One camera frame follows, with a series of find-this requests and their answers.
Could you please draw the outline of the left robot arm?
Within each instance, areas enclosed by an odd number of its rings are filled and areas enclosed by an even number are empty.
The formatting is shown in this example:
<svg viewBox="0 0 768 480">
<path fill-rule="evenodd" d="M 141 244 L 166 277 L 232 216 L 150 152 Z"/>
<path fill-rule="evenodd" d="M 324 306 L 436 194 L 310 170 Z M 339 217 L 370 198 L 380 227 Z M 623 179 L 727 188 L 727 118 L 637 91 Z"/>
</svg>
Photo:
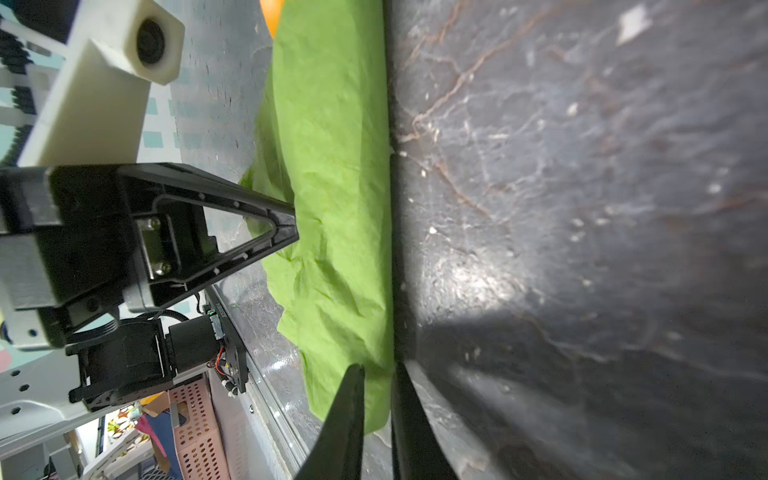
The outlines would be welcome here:
<svg viewBox="0 0 768 480">
<path fill-rule="evenodd" d="M 178 163 L 1 172 L 2 337 L 44 357 L 1 377 L 1 439 L 168 389 L 212 359 L 177 303 L 299 237 L 289 204 Z"/>
</svg>

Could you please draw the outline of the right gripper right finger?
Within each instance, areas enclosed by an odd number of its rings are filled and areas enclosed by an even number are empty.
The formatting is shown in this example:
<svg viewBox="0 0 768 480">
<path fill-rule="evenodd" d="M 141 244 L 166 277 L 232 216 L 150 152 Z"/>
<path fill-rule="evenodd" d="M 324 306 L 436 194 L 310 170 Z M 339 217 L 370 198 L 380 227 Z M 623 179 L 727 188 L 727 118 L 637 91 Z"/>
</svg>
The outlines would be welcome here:
<svg viewBox="0 0 768 480">
<path fill-rule="evenodd" d="M 392 379 L 391 417 L 395 479 L 458 479 L 402 362 L 396 364 Z"/>
</svg>

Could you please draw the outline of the orange plastic spoon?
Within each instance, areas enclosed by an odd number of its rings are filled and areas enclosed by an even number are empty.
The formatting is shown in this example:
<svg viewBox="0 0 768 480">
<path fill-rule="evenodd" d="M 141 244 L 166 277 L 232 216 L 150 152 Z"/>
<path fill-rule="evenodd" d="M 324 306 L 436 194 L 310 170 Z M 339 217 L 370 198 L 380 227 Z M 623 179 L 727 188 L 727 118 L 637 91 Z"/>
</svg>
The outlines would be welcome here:
<svg viewBox="0 0 768 480">
<path fill-rule="evenodd" d="M 275 38 L 285 0 L 260 0 L 259 4 L 269 34 L 272 38 Z"/>
</svg>

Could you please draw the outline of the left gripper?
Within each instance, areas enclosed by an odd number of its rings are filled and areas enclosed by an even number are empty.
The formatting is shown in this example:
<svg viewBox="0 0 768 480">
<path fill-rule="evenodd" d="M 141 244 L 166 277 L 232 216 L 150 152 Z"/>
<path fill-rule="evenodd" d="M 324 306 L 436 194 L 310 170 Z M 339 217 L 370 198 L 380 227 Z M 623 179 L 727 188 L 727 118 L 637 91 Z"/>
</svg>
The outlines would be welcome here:
<svg viewBox="0 0 768 480">
<path fill-rule="evenodd" d="M 60 349 L 122 303 L 168 308 L 298 238 L 292 206 L 189 165 L 4 168 L 1 334 Z"/>
</svg>

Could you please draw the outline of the green paper napkin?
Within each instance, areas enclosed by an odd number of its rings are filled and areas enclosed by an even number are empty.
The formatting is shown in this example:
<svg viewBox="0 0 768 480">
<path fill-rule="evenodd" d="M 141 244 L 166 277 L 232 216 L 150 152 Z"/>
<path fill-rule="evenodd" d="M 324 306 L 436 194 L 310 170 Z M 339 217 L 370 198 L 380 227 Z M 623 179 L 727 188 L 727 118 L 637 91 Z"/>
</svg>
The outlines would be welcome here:
<svg viewBox="0 0 768 480">
<path fill-rule="evenodd" d="M 391 150 L 384 6 L 288 1 L 255 121 L 248 189 L 293 206 L 299 238 L 263 261 L 325 418 L 347 368 L 365 371 L 365 431 L 390 415 L 394 370 Z"/>
</svg>

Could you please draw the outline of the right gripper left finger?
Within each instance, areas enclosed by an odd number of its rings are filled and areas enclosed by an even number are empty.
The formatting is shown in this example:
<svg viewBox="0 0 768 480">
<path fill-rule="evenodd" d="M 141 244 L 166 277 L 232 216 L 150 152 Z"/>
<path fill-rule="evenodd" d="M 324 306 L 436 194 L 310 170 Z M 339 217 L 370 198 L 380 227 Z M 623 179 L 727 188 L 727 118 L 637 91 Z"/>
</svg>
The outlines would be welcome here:
<svg viewBox="0 0 768 480">
<path fill-rule="evenodd" d="M 365 371 L 350 365 L 317 441 L 295 479 L 360 479 L 365 422 Z"/>
</svg>

